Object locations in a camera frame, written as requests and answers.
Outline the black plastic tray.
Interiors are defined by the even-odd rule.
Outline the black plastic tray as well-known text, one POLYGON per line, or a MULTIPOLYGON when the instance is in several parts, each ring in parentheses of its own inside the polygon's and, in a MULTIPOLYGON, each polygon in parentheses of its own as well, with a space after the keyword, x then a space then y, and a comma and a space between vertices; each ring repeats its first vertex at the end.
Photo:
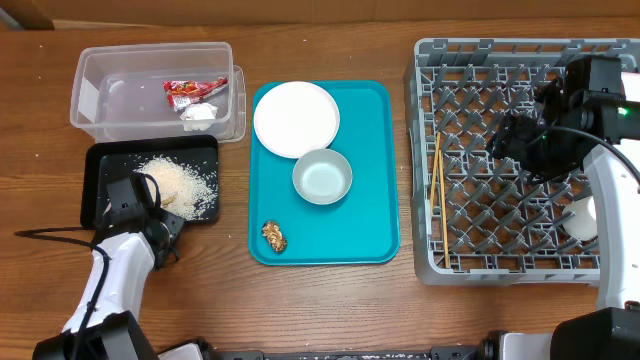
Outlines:
POLYGON ((125 173, 120 159, 124 155, 153 154, 187 156, 218 161, 218 141, 210 135, 192 135, 146 140, 96 144, 89 148, 85 159, 80 223, 92 228, 102 220, 109 197, 106 185, 133 174, 125 173))

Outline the white paper cup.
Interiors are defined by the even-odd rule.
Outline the white paper cup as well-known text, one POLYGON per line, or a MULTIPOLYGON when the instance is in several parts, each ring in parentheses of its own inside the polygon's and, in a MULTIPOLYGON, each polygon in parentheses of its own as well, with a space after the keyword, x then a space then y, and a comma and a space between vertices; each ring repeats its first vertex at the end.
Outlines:
POLYGON ((596 208, 592 196, 567 205, 563 214, 569 215, 569 218, 563 223, 569 236, 579 241, 589 241, 597 236, 596 208))

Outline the white tissue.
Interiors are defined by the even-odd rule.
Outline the white tissue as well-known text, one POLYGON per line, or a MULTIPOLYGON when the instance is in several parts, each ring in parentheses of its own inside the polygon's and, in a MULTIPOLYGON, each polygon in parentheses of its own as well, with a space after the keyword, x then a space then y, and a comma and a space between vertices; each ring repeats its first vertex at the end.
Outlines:
POLYGON ((180 115, 185 131, 205 131, 216 119, 218 108, 209 103, 192 104, 180 115))

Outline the red snack wrapper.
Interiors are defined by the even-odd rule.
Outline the red snack wrapper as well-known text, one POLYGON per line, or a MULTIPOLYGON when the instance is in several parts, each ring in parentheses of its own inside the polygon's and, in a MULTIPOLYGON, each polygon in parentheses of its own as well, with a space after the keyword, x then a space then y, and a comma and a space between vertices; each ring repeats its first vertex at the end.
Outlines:
POLYGON ((229 84, 226 77, 219 77, 212 82, 167 81, 163 83, 169 106, 174 112, 185 110, 188 106, 200 103, 204 99, 216 95, 229 84))

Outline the brown food scrap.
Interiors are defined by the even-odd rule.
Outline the brown food scrap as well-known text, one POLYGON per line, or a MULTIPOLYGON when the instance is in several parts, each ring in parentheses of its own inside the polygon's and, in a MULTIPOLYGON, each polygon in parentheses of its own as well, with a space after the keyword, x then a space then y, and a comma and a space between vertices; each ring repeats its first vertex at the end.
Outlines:
POLYGON ((266 239, 274 252, 282 253, 286 250, 288 240, 282 233, 277 222, 267 221, 262 227, 262 236, 266 239))

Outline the large white plate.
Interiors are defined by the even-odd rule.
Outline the large white plate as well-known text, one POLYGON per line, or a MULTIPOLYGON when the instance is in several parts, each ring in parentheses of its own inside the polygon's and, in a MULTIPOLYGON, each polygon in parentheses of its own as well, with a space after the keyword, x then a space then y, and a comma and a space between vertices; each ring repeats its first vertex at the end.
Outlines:
POLYGON ((340 120, 338 105, 328 91, 311 82, 292 81, 262 96, 254 110, 253 128, 269 151, 297 159, 327 148, 337 136, 340 120))

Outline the grey bowl of rice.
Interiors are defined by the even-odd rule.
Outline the grey bowl of rice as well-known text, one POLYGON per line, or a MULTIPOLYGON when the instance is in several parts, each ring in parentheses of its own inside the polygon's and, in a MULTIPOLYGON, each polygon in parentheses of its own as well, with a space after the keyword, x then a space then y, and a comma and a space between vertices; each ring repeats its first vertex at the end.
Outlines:
POLYGON ((330 205, 350 190, 353 171, 347 159, 331 149, 316 149, 301 156, 292 173, 293 186, 311 204, 330 205))

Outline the teal serving tray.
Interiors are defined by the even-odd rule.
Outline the teal serving tray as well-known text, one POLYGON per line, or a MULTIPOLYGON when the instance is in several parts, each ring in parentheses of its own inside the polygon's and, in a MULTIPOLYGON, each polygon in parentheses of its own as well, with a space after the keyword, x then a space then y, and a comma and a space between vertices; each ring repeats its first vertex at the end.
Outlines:
POLYGON ((294 160, 280 157, 258 139, 251 145, 248 248, 269 266, 383 264, 401 244, 391 99, 373 80, 322 81, 341 121, 331 149, 353 170, 349 192, 338 202, 315 205, 293 186, 294 160), (267 221, 288 240, 276 253, 262 236, 267 221))

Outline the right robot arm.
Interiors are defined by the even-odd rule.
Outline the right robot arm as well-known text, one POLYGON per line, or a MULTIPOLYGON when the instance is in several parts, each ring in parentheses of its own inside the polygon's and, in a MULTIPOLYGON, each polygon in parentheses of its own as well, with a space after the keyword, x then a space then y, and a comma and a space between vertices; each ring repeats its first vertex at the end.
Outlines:
POLYGON ((494 332, 481 359, 636 359, 639 356, 639 105, 623 92, 621 61, 589 55, 536 96, 542 118, 507 115, 486 149, 530 183, 580 168, 595 203, 600 284, 595 311, 550 334, 494 332))

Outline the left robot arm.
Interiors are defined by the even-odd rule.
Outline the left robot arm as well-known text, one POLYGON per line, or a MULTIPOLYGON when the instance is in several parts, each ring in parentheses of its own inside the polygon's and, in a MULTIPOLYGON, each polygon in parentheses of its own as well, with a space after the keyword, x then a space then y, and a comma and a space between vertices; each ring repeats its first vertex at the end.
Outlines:
POLYGON ((156 180, 135 173, 106 186, 110 205, 87 246, 92 269, 61 333, 39 342, 34 359, 157 359, 138 317, 145 282, 177 254, 185 220, 161 207, 156 180))

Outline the grey dishwasher rack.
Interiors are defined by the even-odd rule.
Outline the grey dishwasher rack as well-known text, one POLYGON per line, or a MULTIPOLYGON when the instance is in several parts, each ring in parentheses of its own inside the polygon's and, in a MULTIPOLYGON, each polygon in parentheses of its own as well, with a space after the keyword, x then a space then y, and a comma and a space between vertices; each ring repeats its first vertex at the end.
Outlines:
POLYGON ((569 236, 564 208, 589 195, 586 177, 532 185, 520 165, 495 160, 486 144, 507 114, 535 116, 535 92, 584 55, 639 68, 635 39, 425 38, 405 74, 412 151, 414 270, 427 285, 505 286, 599 282, 598 243, 569 236), (430 189, 441 133, 450 268, 444 267, 439 175, 430 189))

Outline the pile of spilled rice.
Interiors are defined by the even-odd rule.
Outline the pile of spilled rice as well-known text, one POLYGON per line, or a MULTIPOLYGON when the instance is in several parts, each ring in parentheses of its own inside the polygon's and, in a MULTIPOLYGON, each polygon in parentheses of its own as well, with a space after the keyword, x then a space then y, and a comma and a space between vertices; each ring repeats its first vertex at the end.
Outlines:
POLYGON ((188 222, 212 222, 219 212, 218 161, 177 155, 124 155, 125 173, 152 177, 145 181, 152 200, 159 189, 160 207, 188 222))

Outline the clear plastic bin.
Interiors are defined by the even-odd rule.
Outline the clear plastic bin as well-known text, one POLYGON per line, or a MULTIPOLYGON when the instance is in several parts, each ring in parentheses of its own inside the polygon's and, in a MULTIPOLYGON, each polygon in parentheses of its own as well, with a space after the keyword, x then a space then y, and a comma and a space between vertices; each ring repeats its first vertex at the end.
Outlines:
POLYGON ((237 142, 247 128, 244 74, 225 42, 87 48, 75 73, 70 123, 97 143, 189 135, 237 142), (163 88, 170 81, 223 78, 224 88, 204 100, 217 108, 211 119, 182 120, 163 88))

